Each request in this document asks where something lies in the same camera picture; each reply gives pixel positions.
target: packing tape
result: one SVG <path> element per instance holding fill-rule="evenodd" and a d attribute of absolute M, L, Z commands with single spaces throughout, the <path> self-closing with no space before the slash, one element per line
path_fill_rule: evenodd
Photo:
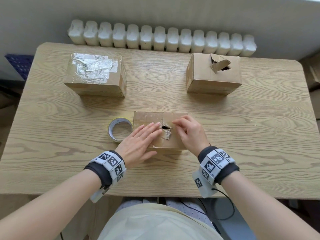
<path fill-rule="evenodd" d="M 116 139 L 116 138 L 113 136 L 113 128 L 115 127 L 115 125 L 119 124 L 120 122 L 126 122 L 126 123 L 128 123 L 128 124 L 130 125 L 130 127 L 131 127 L 130 133 L 132 132 L 132 129 L 133 129 L 132 124 L 131 124 L 131 122 L 130 122 L 128 119 L 126 119 L 126 118 L 115 118 L 115 119 L 114 119 L 113 121 L 111 121 L 111 122 L 109 123 L 109 125 L 108 125 L 108 135 L 109 135 L 110 138 L 111 138 L 113 141 L 115 141 L 115 142 L 121 142 L 121 141 L 122 141 L 122 140 Z"/>

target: cardboard box lid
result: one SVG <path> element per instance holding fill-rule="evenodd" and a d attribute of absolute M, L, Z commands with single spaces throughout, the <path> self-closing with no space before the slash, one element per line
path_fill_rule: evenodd
<path fill-rule="evenodd" d="M 72 53 L 65 83 L 118 85 L 122 56 Z"/>
<path fill-rule="evenodd" d="M 242 84 L 240 57 L 193 53 L 193 79 Z"/>
<path fill-rule="evenodd" d="M 133 129 L 135 130 L 140 125 L 161 122 L 163 128 L 169 127 L 171 129 L 162 129 L 161 136 L 155 139 L 149 148 L 185 150 L 186 147 L 183 145 L 176 126 L 172 121 L 187 114 L 188 113 L 134 112 Z"/>

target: wood grain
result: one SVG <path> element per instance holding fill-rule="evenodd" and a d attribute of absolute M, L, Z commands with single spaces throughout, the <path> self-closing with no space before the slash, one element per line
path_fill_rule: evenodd
<path fill-rule="evenodd" d="M 79 97 L 63 84 L 71 52 L 121 55 L 123 98 Z M 0 193 L 44 193 L 117 144 L 116 117 L 134 111 L 188 112 L 212 145 L 278 198 L 320 198 L 320 135 L 302 66 L 293 60 L 241 58 L 243 85 L 228 96 L 187 94 L 191 54 L 45 43 L 32 68 L 0 163 Z M 188 151 L 158 154 L 110 190 L 119 196 L 195 197 Z"/>

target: person's right hand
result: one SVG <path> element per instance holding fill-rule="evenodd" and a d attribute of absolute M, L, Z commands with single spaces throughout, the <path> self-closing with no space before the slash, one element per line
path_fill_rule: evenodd
<path fill-rule="evenodd" d="M 206 147 L 210 146 L 206 133 L 198 121 L 190 115 L 184 115 L 172 121 L 186 148 L 196 157 Z"/>

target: cable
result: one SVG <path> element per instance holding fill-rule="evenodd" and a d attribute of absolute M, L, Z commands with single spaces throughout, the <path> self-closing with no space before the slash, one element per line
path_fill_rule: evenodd
<path fill-rule="evenodd" d="M 225 193 L 223 193 L 222 191 L 220 191 L 220 190 L 218 190 L 218 189 L 216 189 L 216 188 L 212 188 L 211 190 L 216 190 L 216 191 L 218 191 L 218 192 L 220 192 L 220 193 L 222 193 L 225 197 L 227 197 L 228 198 L 228 200 L 230 201 L 230 203 L 231 203 L 231 205 L 232 205 L 232 214 L 230 215 L 230 216 L 228 216 L 227 218 L 224 218 L 224 219 L 218 219 L 218 218 L 214 218 L 215 220 L 219 220 L 219 221 L 226 221 L 226 220 L 229 220 L 231 217 L 233 217 L 234 216 L 234 214 L 235 214 L 235 211 L 236 211 L 236 209 L 235 209 L 235 206 L 234 206 L 234 204 L 233 204 L 233 202 L 232 202 L 232 200 L 225 194 Z M 202 203 L 202 205 L 203 205 L 203 207 L 204 207 L 204 209 L 205 209 L 205 213 L 203 213 L 203 212 L 201 212 L 201 211 L 199 211 L 199 210 L 196 210 L 195 208 L 192 208 L 192 207 L 190 207 L 190 206 L 188 206 L 188 205 L 186 205 L 185 203 L 183 203 L 182 202 L 182 200 L 180 199 L 180 201 L 181 201 L 181 203 L 184 205 L 184 206 L 186 206 L 186 207 L 188 207 L 188 208 L 190 208 L 190 209 L 192 209 L 192 210 L 195 210 L 195 211 L 197 211 L 197 212 L 199 212 L 199 213 L 201 213 L 201 214 L 204 214 L 204 215 L 207 215 L 207 213 L 208 213 L 208 211 L 207 211 L 207 209 L 206 209 L 206 207 L 205 207 L 205 205 L 203 204 L 203 202 L 201 201 L 201 199 L 200 198 L 197 198 L 197 199 L 199 199 L 200 200 L 200 202 Z"/>

